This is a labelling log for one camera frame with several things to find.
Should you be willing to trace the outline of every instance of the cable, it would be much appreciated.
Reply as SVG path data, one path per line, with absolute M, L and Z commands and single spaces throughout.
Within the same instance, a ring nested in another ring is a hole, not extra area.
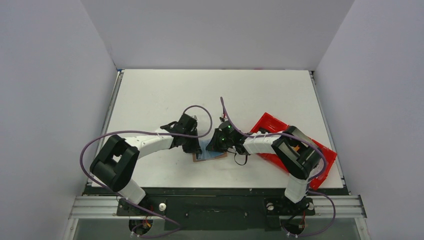
M 236 164 L 238 164 L 239 166 L 244 166 L 244 165 L 246 165 L 246 164 L 248 163 L 248 155 L 246 155 L 246 158 L 244 159 L 244 163 L 243 163 L 243 164 L 240 164 L 240 163 L 238 163 L 238 162 L 236 161 L 236 155 L 237 155 L 237 153 L 234 153 L 234 162 L 235 162 Z
M 109 132 L 109 133 L 103 134 L 103 135 L 98 136 L 98 137 L 96 137 L 95 139 L 93 139 L 93 140 L 89 141 L 89 142 L 88 142 L 88 143 L 87 143 L 87 144 L 86 144 L 86 145 L 82 148 L 82 150 L 81 150 L 81 154 L 79 155 L 79 166 L 81 167 L 82 172 L 84 172 L 84 174 L 85 174 L 85 175 L 86 175 L 86 176 L 87 176 L 90 180 L 92 180 L 93 182 L 97 183 L 98 185 L 102 186 L 103 188 L 106 188 L 106 189 L 108 189 L 108 190 L 112 191 L 112 190 L 111 190 L 108 186 L 104 185 L 103 183 L 101 183 L 100 181 L 98 181 L 98 180 L 96 180 L 94 177 L 92 177 L 92 176 L 89 174 L 89 172 L 86 170 L 86 168 L 84 167 L 84 163 L 83 163 L 83 160 L 84 160 L 84 153 L 86 152 L 87 148 L 88 148 L 91 144 L 95 143 L 96 141 L 98 141 L 98 140 L 100 140 L 100 139 L 102 139 L 102 138 L 105 138 L 105 137 L 111 136 L 111 135 L 115 135 L 115 134 L 130 134 L 130 133 L 131 133 L 131 134 L 146 134 L 146 135 L 161 135 L 161 136 L 179 136 L 179 137 L 186 137 L 186 138 L 193 138 L 193 139 L 198 139 L 198 138 L 205 137 L 205 136 L 206 136 L 206 135 L 208 135 L 208 134 L 211 132 L 211 130 L 212 130 L 212 124 L 213 124 L 213 122 L 212 122 L 212 116 L 211 116 L 211 114 L 209 113 L 209 111 L 208 111 L 206 108 L 204 108 L 203 106 L 200 106 L 200 105 L 191 105 L 191 106 L 187 107 L 187 108 L 184 110 L 183 114 L 184 114 L 187 110 L 189 110 L 189 109 L 191 109 L 191 108 L 201 108 L 201 109 L 203 109 L 203 110 L 207 113 L 207 115 L 209 116 L 210 125 L 209 125 L 209 129 L 207 130 L 207 132 L 206 132 L 206 133 L 204 133 L 204 134 L 202 134 L 202 135 L 199 135 L 199 136 L 193 136 L 193 135 L 185 135 L 185 134 L 179 134 L 179 133 L 165 133 L 165 132 L 159 132 L 159 133 L 158 133 L 158 132 L 148 132 L 148 131 L 138 131 L 138 130 L 123 130 L 123 131 L 114 131 L 114 132 Z M 142 207 L 142 206 L 139 206 L 139 205 L 137 205 L 137 204 L 135 204 L 135 203 L 133 203 L 133 202 L 131 202 L 131 201 L 127 200 L 125 197 L 123 197 L 122 195 L 120 195 L 118 192 L 117 192 L 117 195 L 118 195 L 118 196 L 120 196 L 120 197 L 122 197 L 122 198 L 124 199 L 124 201 L 126 201 L 128 204 L 130 204 L 130 205 L 132 205 L 132 206 L 134 206 L 134 207 L 136 207 L 136 208 L 138 208 L 138 209 L 140 209 L 140 210 L 142 210 L 142 211 L 144 211 L 144 212 L 146 212 L 146 213 L 149 213 L 149 214 L 154 215 L 154 216 L 156 216 L 156 217 L 162 218 L 162 219 L 164 219 L 164 220 L 166 220 L 166 221 L 168 221 L 168 222 L 171 222 L 171 223 L 173 223 L 173 224 L 175 224 L 175 225 L 177 225 L 177 226 L 178 226 L 178 228 L 176 228 L 176 229 L 174 229 L 174 230 L 172 230 L 172 231 L 168 231 L 168 232 L 165 232 L 165 233 L 162 233 L 162 234 L 158 234 L 158 235 L 154 235 L 154 236 L 142 236 L 142 235 L 140 235 L 140 236 L 139 236 L 140 238 L 146 238 L 146 239 L 159 238 L 159 237 L 163 237 L 163 236 L 166 236 L 166 235 L 169 235 L 169 234 L 172 234 L 172 233 L 175 233 L 175 232 L 177 232 L 177 231 L 181 230 L 182 226 L 181 226 L 181 224 L 179 224 L 178 222 L 176 222 L 176 221 L 174 221 L 174 220 L 172 220 L 172 219 L 170 219 L 170 218 L 168 218 L 168 217 L 166 217 L 166 216 L 160 215 L 160 214 L 158 214 L 158 213 L 156 213 L 156 212 L 154 212 L 154 211 L 150 211 L 150 210 L 148 210 L 148 209 L 146 209 L 146 208 L 144 208 L 144 207 Z
M 303 211 L 303 217 L 302 217 L 302 221 L 300 221 L 299 224 L 304 223 L 303 225 L 305 226 L 306 222 L 305 222 L 305 218 L 306 218 L 306 211 Z
M 310 144 L 309 142 L 307 142 L 307 141 L 305 141 L 305 140 L 303 140 L 303 139 L 300 139 L 300 138 L 298 138 L 298 137 L 296 137 L 296 136 L 293 136 L 293 135 L 290 135 L 290 134 L 287 134 L 287 133 L 284 133 L 284 132 L 276 132 L 276 133 L 267 133 L 267 134 L 259 134 L 259 135 L 254 135 L 254 136 L 252 136 L 252 135 L 247 135 L 246 133 L 244 133 L 244 132 L 242 132 L 240 129 L 238 129 L 237 127 L 236 127 L 236 125 L 233 123 L 233 121 L 231 121 L 231 118 L 230 118 L 230 116 L 228 115 L 228 112 L 227 112 L 227 109 L 226 109 L 226 107 L 225 107 L 225 104 L 224 104 L 224 99 L 223 99 L 223 97 L 220 97 L 220 99 L 221 99 L 221 104 L 222 104 L 222 109 L 223 109 L 223 112 L 225 113 L 225 115 L 226 115 L 226 118 L 228 119 L 228 121 L 229 121 L 229 123 L 232 125 L 232 127 L 238 132 L 238 133 L 240 133 L 241 135 L 243 135 L 243 136 L 245 136 L 245 137 L 247 137 L 247 138 L 264 138 L 264 137 L 268 137 L 268 136 L 275 136 L 275 135 L 280 135 L 280 136 L 284 136 L 284 137 L 288 137 L 288 138 L 291 138 L 291 139 L 294 139 L 294 140 L 297 140 L 297 141 L 299 141 L 299 142 L 302 142 L 302 143 L 304 143 L 304 144 L 306 144 L 306 145 L 308 145 L 309 147 L 311 147 L 313 150 L 315 150 L 318 154 L 319 154 L 319 156 L 322 158 L 322 160 L 323 160 L 323 162 L 324 162 L 324 167 L 321 169 L 321 171 L 319 171 L 316 175 L 314 175 L 314 176 L 312 176 L 311 178 L 309 178 L 308 180 L 309 181 L 311 181 L 312 179 L 314 179 L 314 178 L 316 178 L 316 177 L 318 177 L 319 175 L 321 175 L 325 170 L 326 170 L 326 168 L 327 168 L 327 160 L 326 160 L 326 157 L 324 156 L 324 154 L 316 147 L 316 146 L 314 146 L 314 145 L 312 145 L 312 144 Z
M 228 121 L 229 121 L 229 123 L 232 125 L 232 127 L 233 127 L 233 128 L 234 128 L 234 129 L 235 129 L 238 133 L 240 133 L 241 135 L 243 135 L 243 136 L 245 136 L 245 137 L 247 137 L 247 138 L 264 138 L 264 137 L 266 137 L 266 136 L 275 136 L 275 135 L 285 136 L 285 137 L 288 137 L 288 138 L 291 138 L 291 139 L 294 139 L 294 140 L 300 141 L 300 142 L 302 142 L 302 143 L 304 143 L 304 144 L 308 145 L 309 147 L 311 147 L 313 150 L 315 150 L 315 151 L 319 154 L 319 156 L 322 158 L 322 160 L 323 160 L 323 162 L 324 162 L 324 167 L 321 169 L 321 171 L 319 171 L 319 173 L 317 173 L 316 175 L 314 175 L 314 176 L 312 176 L 311 178 L 309 178 L 309 179 L 308 179 L 309 181 L 311 181 L 312 179 L 314 179 L 314 178 L 318 177 L 319 175 L 321 175 L 321 174 L 322 174 L 322 173 L 326 170 L 326 167 L 327 167 L 327 160 L 326 160 L 326 157 L 323 155 L 323 153 L 322 153 L 321 151 L 319 151 L 319 149 L 318 149 L 317 147 L 315 147 L 314 145 L 310 144 L 309 142 L 307 142 L 307 141 L 305 141 L 305 140 L 303 140 L 303 139 L 300 139 L 300 138 L 298 138 L 298 137 L 296 137 L 296 136 L 293 136 L 293 135 L 290 135 L 290 134 L 287 134 L 287 133 L 284 133 L 284 132 L 276 132 L 276 133 L 260 134 L 260 135 L 256 135 L 256 136 L 252 136 L 252 135 L 247 135 L 247 134 L 245 134 L 244 132 L 242 132 L 240 129 L 238 129 L 238 128 L 236 127 L 236 125 L 233 123 L 233 121 L 231 121 L 231 118 L 230 118 L 230 116 L 228 115 L 227 109 L 226 109 L 226 107 L 225 107 L 223 97 L 220 97 L 220 100 L 221 100 L 222 109 L 223 109 L 223 112 L 224 112 L 224 113 L 225 113 L 225 115 L 226 115 L 226 118 L 228 119 Z M 324 227 L 323 229 L 321 229 L 321 230 L 319 230 L 319 231 L 316 231 L 316 232 L 313 232 L 313 233 L 308 233 L 308 234 L 298 235 L 298 237 L 310 237 L 310 236 L 314 236 L 314 235 L 318 235 L 318 234 L 320 234 L 320 233 L 323 233 L 323 232 L 325 232 L 325 231 L 326 231 L 326 230 L 327 230 L 327 229 L 328 229 L 328 228 L 329 228 L 329 227 L 330 227 L 330 226 L 334 223 L 334 220 L 336 219 L 336 206 L 334 205 L 333 200 L 332 200 L 329 196 L 325 195 L 324 193 L 320 193 L 320 192 L 316 192 L 316 191 L 311 191 L 311 190 L 308 190 L 307 192 L 308 192 L 308 193 L 310 193 L 310 194 L 320 195 L 320 196 L 324 196 L 325 198 L 327 198 L 327 199 L 331 202 L 332 209 L 333 209 L 333 215 L 332 215 L 332 219 L 331 219 L 330 223 L 329 223 L 326 227 Z

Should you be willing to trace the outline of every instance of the red tray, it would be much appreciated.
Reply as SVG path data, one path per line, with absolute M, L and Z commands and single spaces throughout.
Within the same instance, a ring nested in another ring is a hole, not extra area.
M 259 121 L 256 123 L 256 125 L 252 128 L 251 132 L 257 133 L 259 132 L 259 129 L 265 129 L 270 133 L 276 133 L 280 131 L 285 131 L 288 127 L 289 125 L 273 117 L 271 114 L 265 112 L 263 116 L 259 119 Z M 322 145 L 321 143 L 315 141 L 314 139 L 312 139 L 312 141 L 316 145 L 318 145 L 318 147 L 322 150 L 322 154 L 324 155 L 327 161 L 327 168 L 325 169 L 325 171 L 319 177 L 313 179 L 310 182 L 310 187 L 314 190 L 317 190 L 318 187 L 321 186 L 321 184 L 324 182 L 324 180 L 327 179 L 330 169 L 336 160 L 337 153 L 330 150 L 328 147 Z M 280 158 L 276 154 L 258 153 L 258 155 L 265 160 L 271 161 L 272 163 L 287 172 L 286 166 L 284 166 L 284 164 L 281 162 Z

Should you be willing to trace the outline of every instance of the white table surface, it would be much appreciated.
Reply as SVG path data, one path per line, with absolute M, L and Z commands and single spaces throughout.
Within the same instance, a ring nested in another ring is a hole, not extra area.
M 126 69 L 107 132 L 154 131 L 178 121 L 190 105 L 208 109 L 213 128 L 217 128 L 221 96 L 230 118 L 244 132 L 267 112 L 331 148 L 309 72 L 297 70 Z M 187 113 L 197 116 L 199 135 L 205 133 L 207 114 L 198 108 Z M 213 133 L 211 130 L 205 139 Z M 236 159 L 244 162 L 244 156 Z M 234 162 L 233 154 L 195 163 L 191 154 L 176 147 L 139 159 L 132 178 L 141 187 L 285 188 L 289 175 L 257 155 L 249 156 L 244 166 Z M 334 163 L 321 188 L 342 187 Z

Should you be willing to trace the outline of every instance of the white knob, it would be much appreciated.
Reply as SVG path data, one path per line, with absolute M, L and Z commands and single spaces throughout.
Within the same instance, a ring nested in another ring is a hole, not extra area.
M 159 210 L 160 211 L 165 211 L 165 209 L 167 209 L 167 205 L 165 204 L 165 203 L 161 203 L 161 204 L 159 204 Z

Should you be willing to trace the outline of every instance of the black wire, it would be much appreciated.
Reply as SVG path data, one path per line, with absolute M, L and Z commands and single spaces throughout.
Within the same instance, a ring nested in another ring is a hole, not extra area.
M 293 213 L 293 215 L 287 219 L 286 221 L 284 221 L 284 223 L 281 226 L 285 226 L 286 224 L 288 224 L 294 217 L 298 216 L 300 213 L 303 213 L 304 211 L 306 211 L 306 209 L 309 208 L 309 203 L 306 204 L 306 207 L 297 210 L 295 213 Z
M 246 158 L 244 159 L 244 163 L 243 163 L 243 164 L 240 164 L 240 163 L 238 163 L 238 162 L 236 161 L 236 155 L 237 155 L 237 153 L 235 153 L 235 154 L 234 154 L 234 162 L 235 162 L 236 164 L 238 164 L 238 165 L 240 165 L 240 166 L 244 166 L 244 165 L 246 165 L 246 164 L 248 163 L 248 155 L 246 155 Z
M 308 209 L 308 207 L 309 207 L 309 204 L 307 204 L 305 208 L 299 209 L 289 219 L 287 219 L 286 221 L 284 221 L 283 224 L 281 224 L 281 222 L 280 222 L 280 225 L 279 226 L 271 226 L 270 225 L 270 222 L 268 221 L 267 215 L 265 215 L 265 224 L 270 229 L 280 229 L 281 227 L 286 226 L 293 218 L 295 218 L 296 216 L 298 216 L 299 213 L 303 213 L 304 211 L 306 211 L 306 209 Z

